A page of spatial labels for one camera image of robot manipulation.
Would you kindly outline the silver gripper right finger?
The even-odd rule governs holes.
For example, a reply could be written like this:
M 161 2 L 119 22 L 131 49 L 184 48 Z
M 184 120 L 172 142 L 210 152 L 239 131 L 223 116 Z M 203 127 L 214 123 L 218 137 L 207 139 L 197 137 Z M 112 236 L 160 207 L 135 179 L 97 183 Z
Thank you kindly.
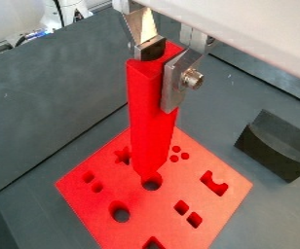
M 164 64 L 160 109 L 167 114 L 180 104 L 185 91 L 201 86 L 204 76 L 197 71 L 199 62 L 219 42 L 185 24 L 180 26 L 179 41 L 187 48 Z

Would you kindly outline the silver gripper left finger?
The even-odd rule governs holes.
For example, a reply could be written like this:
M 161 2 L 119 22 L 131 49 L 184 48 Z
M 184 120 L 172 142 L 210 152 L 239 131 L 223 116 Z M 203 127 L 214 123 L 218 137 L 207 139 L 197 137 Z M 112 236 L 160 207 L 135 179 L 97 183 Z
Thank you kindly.
M 157 34 L 151 9 L 133 0 L 112 0 L 112 7 L 123 17 L 133 58 L 157 59 L 164 53 L 165 38 Z

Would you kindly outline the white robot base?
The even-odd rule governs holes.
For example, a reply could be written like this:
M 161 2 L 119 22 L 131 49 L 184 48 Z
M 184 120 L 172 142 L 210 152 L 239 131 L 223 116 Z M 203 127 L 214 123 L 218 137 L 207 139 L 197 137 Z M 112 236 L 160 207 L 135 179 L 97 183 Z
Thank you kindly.
M 42 7 L 40 23 L 49 30 L 60 29 L 92 16 L 84 0 L 42 0 Z

